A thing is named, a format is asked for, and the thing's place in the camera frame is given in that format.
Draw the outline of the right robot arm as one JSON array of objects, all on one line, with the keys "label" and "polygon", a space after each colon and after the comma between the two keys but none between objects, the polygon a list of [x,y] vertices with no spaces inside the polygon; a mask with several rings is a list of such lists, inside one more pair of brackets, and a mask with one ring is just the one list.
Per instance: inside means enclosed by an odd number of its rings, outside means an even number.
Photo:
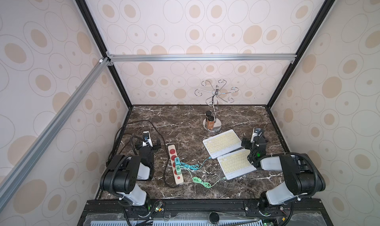
[{"label": "right robot arm", "polygon": [[268,155],[266,144],[263,135],[257,135],[251,140],[243,138],[241,142],[241,146],[249,150],[248,162],[256,169],[283,173],[283,183],[261,193],[258,202],[260,211],[269,206],[311,198],[325,190],[326,182],[307,154],[285,152]]}]

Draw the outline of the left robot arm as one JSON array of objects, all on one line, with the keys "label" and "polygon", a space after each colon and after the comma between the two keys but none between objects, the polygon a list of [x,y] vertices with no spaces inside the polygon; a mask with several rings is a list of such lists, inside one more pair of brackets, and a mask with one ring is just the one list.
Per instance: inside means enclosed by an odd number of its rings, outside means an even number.
[{"label": "left robot arm", "polygon": [[149,210],[151,202],[148,193],[138,186],[137,181],[153,178],[154,154],[159,149],[160,140],[154,144],[149,137],[144,137],[140,144],[135,145],[138,155],[115,155],[101,177],[100,189],[131,206]]}]

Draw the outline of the green USB charger adapter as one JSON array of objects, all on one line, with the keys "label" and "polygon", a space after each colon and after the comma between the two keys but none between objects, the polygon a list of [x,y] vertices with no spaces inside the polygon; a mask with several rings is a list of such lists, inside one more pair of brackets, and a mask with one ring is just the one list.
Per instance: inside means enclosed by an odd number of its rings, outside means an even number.
[{"label": "green USB charger adapter", "polygon": [[177,166],[177,165],[176,165],[175,169],[176,169],[176,170],[175,170],[175,174],[176,174],[176,175],[181,175],[181,174],[182,174],[182,171],[181,171],[181,167],[180,167],[180,166]]}]

